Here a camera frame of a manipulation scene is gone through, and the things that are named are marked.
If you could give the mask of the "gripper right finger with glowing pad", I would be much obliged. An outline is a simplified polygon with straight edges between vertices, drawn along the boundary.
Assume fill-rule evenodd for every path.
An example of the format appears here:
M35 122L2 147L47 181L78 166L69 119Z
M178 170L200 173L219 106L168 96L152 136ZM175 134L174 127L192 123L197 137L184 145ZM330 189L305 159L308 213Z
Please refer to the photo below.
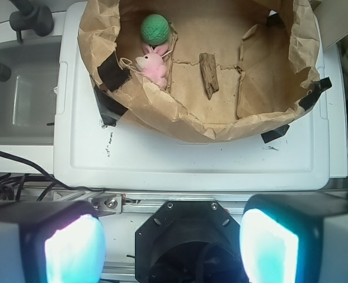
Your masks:
M348 193L256 194L240 225L251 282L348 282Z

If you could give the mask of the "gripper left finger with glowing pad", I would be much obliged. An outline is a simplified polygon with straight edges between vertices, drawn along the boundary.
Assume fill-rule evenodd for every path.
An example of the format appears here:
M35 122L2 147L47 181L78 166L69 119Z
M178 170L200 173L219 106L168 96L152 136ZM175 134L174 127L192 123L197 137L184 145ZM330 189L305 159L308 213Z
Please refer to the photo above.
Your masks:
M0 201L0 282L99 282L105 257L89 202Z

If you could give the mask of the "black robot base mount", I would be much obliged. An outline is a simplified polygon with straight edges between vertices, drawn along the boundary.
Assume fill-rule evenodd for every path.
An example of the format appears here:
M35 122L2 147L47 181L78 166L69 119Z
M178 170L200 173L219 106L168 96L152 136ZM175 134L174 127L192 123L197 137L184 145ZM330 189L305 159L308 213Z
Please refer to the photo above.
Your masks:
M248 282L239 223L216 201L165 202L135 233L138 282Z

